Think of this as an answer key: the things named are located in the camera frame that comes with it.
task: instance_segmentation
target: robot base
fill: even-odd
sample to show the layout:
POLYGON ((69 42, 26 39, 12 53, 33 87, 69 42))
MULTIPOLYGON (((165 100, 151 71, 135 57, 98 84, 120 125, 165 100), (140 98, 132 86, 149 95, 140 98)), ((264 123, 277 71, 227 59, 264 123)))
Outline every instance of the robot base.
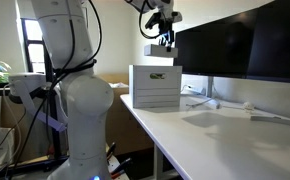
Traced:
POLYGON ((74 160, 69 158, 59 168, 57 168, 47 180, 73 180, 82 178, 86 180, 104 179, 109 180, 110 175, 104 155, 99 155, 87 160, 74 160))

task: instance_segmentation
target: window frame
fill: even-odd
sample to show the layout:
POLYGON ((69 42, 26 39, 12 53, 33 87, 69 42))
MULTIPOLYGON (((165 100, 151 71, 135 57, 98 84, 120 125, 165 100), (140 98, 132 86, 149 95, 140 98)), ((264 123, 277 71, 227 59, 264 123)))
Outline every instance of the window frame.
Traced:
POLYGON ((30 40, 30 39, 28 39, 27 29, 26 29, 26 21, 37 21, 37 20, 30 19, 30 18, 21 18, 23 38, 24 38, 24 51, 25 51, 25 58, 26 58, 28 72, 34 72, 33 63, 31 61, 30 54, 29 54, 29 46, 31 44, 39 44, 39 45, 42 45, 44 48, 43 56, 44 56, 44 66, 45 66, 45 73, 46 73, 46 61, 47 61, 46 58, 48 57, 48 54, 46 55, 47 51, 46 51, 46 46, 45 46, 44 40, 43 39, 42 40, 30 40))

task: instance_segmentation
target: desk leg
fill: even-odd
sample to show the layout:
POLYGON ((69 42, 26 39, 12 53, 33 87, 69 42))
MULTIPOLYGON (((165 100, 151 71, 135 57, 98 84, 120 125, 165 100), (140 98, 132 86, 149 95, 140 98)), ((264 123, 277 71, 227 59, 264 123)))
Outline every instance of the desk leg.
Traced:
POLYGON ((163 157, 162 151, 154 145, 154 175, 141 180, 166 180, 179 176, 175 169, 163 172, 163 157))
POLYGON ((163 153, 154 145, 154 179, 160 179, 163 175, 163 153))

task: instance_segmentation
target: monitor stand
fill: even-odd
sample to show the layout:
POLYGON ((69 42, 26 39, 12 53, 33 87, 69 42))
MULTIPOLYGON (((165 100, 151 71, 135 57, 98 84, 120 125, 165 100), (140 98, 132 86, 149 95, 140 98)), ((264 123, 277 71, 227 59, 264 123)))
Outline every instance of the monitor stand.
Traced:
POLYGON ((206 96, 212 98, 213 96, 213 84, 214 84, 214 77, 207 76, 207 91, 206 96))
POLYGON ((278 124, 285 124, 290 126, 290 120, 282 119, 280 117, 268 117, 268 116, 251 116, 252 121, 265 121, 278 124))

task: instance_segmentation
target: window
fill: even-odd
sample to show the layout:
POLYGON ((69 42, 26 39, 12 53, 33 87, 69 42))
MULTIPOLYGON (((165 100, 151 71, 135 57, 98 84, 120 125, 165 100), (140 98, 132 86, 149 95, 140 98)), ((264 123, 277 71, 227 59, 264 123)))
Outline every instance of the window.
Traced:
POLYGON ((22 28, 28 71, 45 73, 47 52, 38 22, 32 19, 22 19, 22 28))

